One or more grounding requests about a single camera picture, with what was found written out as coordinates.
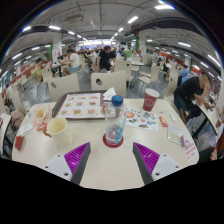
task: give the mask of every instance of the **purple object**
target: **purple object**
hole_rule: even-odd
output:
[[[134,144],[137,146],[146,168],[148,169],[149,173],[152,174],[152,171],[154,170],[160,155],[143,145],[138,143]]]
[[[89,143],[81,145],[78,148],[73,149],[72,151],[70,151],[69,153],[64,155],[65,160],[66,160],[72,174],[74,174],[77,166],[79,165],[79,162],[82,159],[83,153],[88,145],[89,145]]]

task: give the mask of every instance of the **cup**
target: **cup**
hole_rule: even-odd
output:
[[[46,136],[53,138],[58,144],[66,146],[72,142],[72,135],[67,129],[67,120],[65,118],[53,118],[43,132]]]
[[[157,91],[153,89],[149,89],[149,88],[146,89],[143,109],[148,112],[151,112],[158,97],[159,97],[159,93]]]

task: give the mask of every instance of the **white shirt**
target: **white shirt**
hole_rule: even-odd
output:
[[[6,95],[9,98],[9,100],[12,100],[12,86],[9,86],[6,90]]]
[[[70,61],[72,61],[71,66],[73,68],[79,67],[80,63],[79,63],[79,56],[78,56],[78,54],[76,54],[76,53],[71,54]]]

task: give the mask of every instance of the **black shirt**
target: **black shirt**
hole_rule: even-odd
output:
[[[199,77],[192,77],[182,83],[175,91],[174,94],[181,96],[186,100],[195,100],[196,95],[201,95],[203,89],[200,89]]]
[[[87,53],[87,51],[84,52],[84,58],[87,58],[85,54],[90,55],[91,53],[90,52]]]
[[[111,51],[109,54],[107,54],[105,51],[101,51],[99,54],[100,59],[100,68],[105,68],[110,66],[110,58],[116,58],[116,55]]]

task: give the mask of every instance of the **man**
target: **man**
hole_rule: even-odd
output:
[[[34,69],[34,78],[37,80],[37,82],[43,82],[43,75],[41,72],[41,65],[42,65],[42,59],[38,58],[36,60],[36,66]]]
[[[193,100],[196,99],[199,106],[204,103],[206,108],[211,107],[211,104],[205,101],[210,84],[209,76],[203,72],[200,77],[188,79],[174,91],[174,103],[184,124],[189,119],[198,117],[201,114],[200,108],[192,103]]]
[[[64,65],[69,65],[69,68],[63,70],[64,76],[70,75],[71,73],[77,72],[80,69],[79,56],[72,49],[67,50],[67,56],[69,60],[63,62]]]
[[[111,61],[115,59],[116,55],[111,52],[110,46],[105,46],[98,56],[95,71],[99,72],[100,69],[106,69],[107,71],[111,70],[111,72],[114,72],[114,66],[111,65]]]

